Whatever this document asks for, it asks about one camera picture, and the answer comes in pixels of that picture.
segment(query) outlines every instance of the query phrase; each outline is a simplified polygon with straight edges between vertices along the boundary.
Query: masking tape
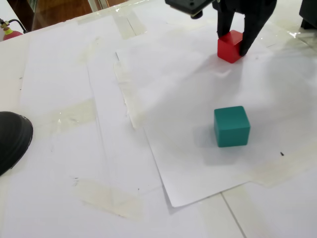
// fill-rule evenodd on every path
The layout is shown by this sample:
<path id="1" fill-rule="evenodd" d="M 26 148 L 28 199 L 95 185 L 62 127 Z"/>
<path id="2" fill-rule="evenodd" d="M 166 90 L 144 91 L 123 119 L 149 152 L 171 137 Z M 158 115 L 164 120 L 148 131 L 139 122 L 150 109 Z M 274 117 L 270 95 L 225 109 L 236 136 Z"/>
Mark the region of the masking tape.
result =
<path id="1" fill-rule="evenodd" d="M 93 98 L 70 107 L 55 110 L 41 116 L 26 115 L 34 127 L 34 139 L 40 139 L 53 134 L 63 133 L 75 127 L 96 120 L 96 106 Z"/>
<path id="2" fill-rule="evenodd" d="M 134 128 L 138 128 L 144 121 L 141 101 L 137 96 L 136 89 L 131 83 L 129 73 L 121 66 L 120 62 L 113 65 L 124 102 L 127 106 L 128 115 Z"/>
<path id="3" fill-rule="evenodd" d="M 135 221 L 143 217 L 142 200 L 117 188 L 81 179 L 74 186 L 74 193 L 83 202 L 115 215 Z"/>
<path id="4" fill-rule="evenodd" d="M 301 174 L 317 164 L 317 143 L 304 146 L 290 155 L 261 165 L 247 173 L 252 182 L 273 187 Z"/>
<path id="5" fill-rule="evenodd" d="M 125 16 L 121 8 L 116 9 L 112 17 L 117 25 L 117 28 L 123 40 L 129 39 L 135 36 L 133 28 L 130 25 L 128 18 Z"/>
<path id="6" fill-rule="evenodd" d="M 243 185 L 226 190 L 222 195 L 246 237 L 274 237 Z"/>

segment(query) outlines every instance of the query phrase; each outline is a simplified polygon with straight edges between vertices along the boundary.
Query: table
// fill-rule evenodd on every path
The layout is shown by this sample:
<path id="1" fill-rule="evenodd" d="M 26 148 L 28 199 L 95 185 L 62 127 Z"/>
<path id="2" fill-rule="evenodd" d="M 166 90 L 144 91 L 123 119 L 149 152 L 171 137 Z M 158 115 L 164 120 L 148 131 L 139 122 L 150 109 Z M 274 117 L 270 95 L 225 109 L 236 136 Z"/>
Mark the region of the table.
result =
<path id="1" fill-rule="evenodd" d="M 300 49 L 303 41 L 317 49 L 314 32 L 299 29 L 300 4 L 299 0 L 280 0 L 270 22 L 259 35 L 273 51 L 274 47 L 279 47 L 278 43 Z M 139 41 L 174 27 L 191 29 L 216 24 L 216 19 L 206 16 L 208 11 L 205 18 L 192 22 L 188 16 L 166 8 L 162 1 L 129 1 L 1 42 L 1 54 L 6 57 L 0 59 L 0 110 L 23 111 L 20 93 L 24 90 L 24 69 L 30 41 L 36 34 L 70 23 L 74 23 L 74 28 L 88 23 L 92 34 L 98 35 L 100 28 L 94 25 L 110 19 L 109 22 L 105 20 L 106 30 L 116 28 L 117 36 L 122 39 Z M 267 39 L 268 31 L 276 34 L 276 38 Z M 118 46 L 116 37 L 107 39 L 107 47 Z M 87 46 L 91 42 L 87 37 Z M 113 65 L 104 65 L 102 59 L 97 61 L 100 64 L 90 67 L 95 67 L 96 71 L 105 67 L 110 72 Z M 2 237 L 315 237 L 316 168 L 273 188 L 248 183 L 185 207 L 171 207 L 144 135 L 135 134 L 131 125 L 127 127 L 130 122 L 114 73 L 107 73 L 106 80 L 90 76 L 96 79 L 93 87 L 103 89 L 109 98 L 109 102 L 104 102 L 104 109 L 98 111 L 97 119 L 49 139 L 38 137 L 26 158 L 0 178 Z M 98 107 L 102 93 L 93 93 Z M 100 121 L 107 121 L 108 126 L 100 127 Z M 97 137 L 99 131 L 103 135 L 103 149 L 98 141 L 93 148 L 84 148 L 79 135 Z M 41 155 L 39 148 L 45 154 L 45 150 L 51 149 L 47 146 L 52 144 L 55 154 L 49 157 L 51 160 L 34 158 Z M 65 144 L 78 149 L 74 154 L 77 160 L 61 160 L 68 153 L 63 149 Z M 84 156 L 85 150 L 93 154 Z M 92 199 L 94 206 L 84 203 L 73 193 L 78 182 L 83 185 L 80 192 L 95 188 L 94 191 L 111 191 L 123 199 L 128 194 L 138 202 L 140 209 L 132 213 L 130 208 L 109 212 L 107 204 L 96 204 L 98 199 Z"/>

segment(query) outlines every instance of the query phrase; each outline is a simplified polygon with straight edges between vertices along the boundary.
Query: teal block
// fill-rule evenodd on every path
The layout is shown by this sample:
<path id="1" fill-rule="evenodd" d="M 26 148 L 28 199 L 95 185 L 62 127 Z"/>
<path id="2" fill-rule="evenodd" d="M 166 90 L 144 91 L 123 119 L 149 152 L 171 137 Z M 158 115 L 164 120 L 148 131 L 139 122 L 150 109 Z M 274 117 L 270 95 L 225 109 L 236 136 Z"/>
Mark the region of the teal block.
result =
<path id="1" fill-rule="evenodd" d="M 219 147 L 248 144 L 250 123 L 242 106 L 214 111 L 214 131 Z"/>

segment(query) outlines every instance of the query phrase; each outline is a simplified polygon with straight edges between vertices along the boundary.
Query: red fire extinguisher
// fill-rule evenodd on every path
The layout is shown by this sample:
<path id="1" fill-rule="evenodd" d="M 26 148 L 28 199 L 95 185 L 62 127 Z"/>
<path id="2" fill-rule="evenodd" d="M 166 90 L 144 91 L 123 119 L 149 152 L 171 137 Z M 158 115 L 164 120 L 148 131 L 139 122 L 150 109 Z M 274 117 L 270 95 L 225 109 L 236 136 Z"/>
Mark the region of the red fire extinguisher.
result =
<path id="1" fill-rule="evenodd" d="M 22 25 L 22 23 L 17 20 L 17 19 L 12 19 L 10 21 L 3 21 L 1 18 L 0 18 L 0 24 L 1 24 L 1 28 L 4 30 L 4 37 L 3 37 L 3 40 L 7 40 L 7 39 L 11 39 L 13 37 L 16 37 L 16 36 L 20 36 L 20 35 L 23 35 L 22 33 L 18 32 L 18 31 L 12 31 L 11 28 L 9 27 L 10 23 L 13 22 L 13 21 L 16 21 L 20 24 L 21 28 L 23 29 L 23 33 L 27 33 L 27 30 L 24 28 L 24 26 Z"/>

